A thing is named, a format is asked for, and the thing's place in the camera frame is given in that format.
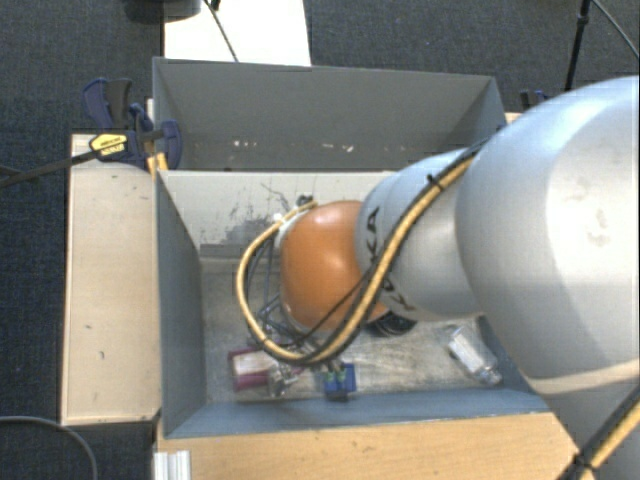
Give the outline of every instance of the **blue object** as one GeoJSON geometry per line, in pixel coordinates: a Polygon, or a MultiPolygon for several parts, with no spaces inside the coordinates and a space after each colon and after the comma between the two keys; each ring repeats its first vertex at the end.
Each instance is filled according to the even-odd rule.
{"type": "Polygon", "coordinates": [[[117,130],[126,134],[125,151],[109,156],[98,156],[103,162],[121,162],[146,170],[147,158],[144,142],[154,141],[156,152],[167,157],[169,169],[176,169],[182,156],[182,136],[178,123],[173,119],[163,121],[160,130],[142,105],[128,104],[131,81],[127,79],[106,80],[96,78],[82,91],[82,104],[87,115],[93,119],[100,131],[117,130]]]}
{"type": "Polygon", "coordinates": [[[329,400],[346,400],[356,390],[356,369],[352,363],[344,363],[340,371],[325,375],[324,394],[329,400]]]}

